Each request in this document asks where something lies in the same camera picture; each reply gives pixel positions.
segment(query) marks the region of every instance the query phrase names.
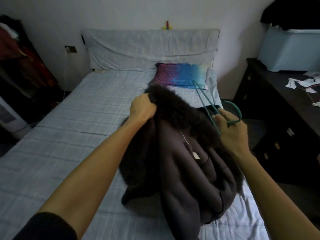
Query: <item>light blue plastic bin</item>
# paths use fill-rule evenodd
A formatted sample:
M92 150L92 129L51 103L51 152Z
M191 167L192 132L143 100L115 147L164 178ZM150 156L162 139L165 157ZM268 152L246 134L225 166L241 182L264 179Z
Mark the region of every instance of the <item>light blue plastic bin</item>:
M271 72L320 71L320 30L270 26L258 60Z

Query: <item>white bed sheet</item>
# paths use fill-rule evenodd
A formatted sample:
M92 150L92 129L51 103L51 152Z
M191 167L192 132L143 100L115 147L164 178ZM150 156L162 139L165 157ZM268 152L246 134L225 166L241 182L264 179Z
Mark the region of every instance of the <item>white bed sheet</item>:
M90 73L29 134L0 159L0 239L12 239L64 178L129 114L131 101L146 88L155 71ZM221 103L214 87L217 104ZM195 107L194 89L174 88ZM174 239L158 195L132 200L117 172L83 239ZM245 184L219 220L203 226L202 240L268 239L252 194Z

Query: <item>person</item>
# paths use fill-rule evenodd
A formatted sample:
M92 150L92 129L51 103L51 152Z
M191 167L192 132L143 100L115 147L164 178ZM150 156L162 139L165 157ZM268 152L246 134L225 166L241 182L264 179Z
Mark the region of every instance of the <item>person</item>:
M59 185L14 239L81 239L101 204L131 139L154 116L148 94L136 97L129 119ZM273 240L320 239L320 232L250 153L247 126L220 109L214 119L222 144L242 170Z

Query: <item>wall outlet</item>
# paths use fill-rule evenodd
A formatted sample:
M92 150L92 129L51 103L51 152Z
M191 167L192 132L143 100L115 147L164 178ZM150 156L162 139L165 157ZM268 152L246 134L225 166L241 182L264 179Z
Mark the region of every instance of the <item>wall outlet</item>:
M78 53L75 46L65 46L68 53Z

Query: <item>desk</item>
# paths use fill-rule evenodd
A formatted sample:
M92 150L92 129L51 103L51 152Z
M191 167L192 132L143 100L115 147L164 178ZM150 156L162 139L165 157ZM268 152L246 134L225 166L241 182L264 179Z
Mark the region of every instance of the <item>desk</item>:
M307 93L286 88L288 78L305 80L302 72L269 72L257 59L247 59L233 102L244 118L260 119L266 135L253 149L258 161L278 183L320 185L320 108Z

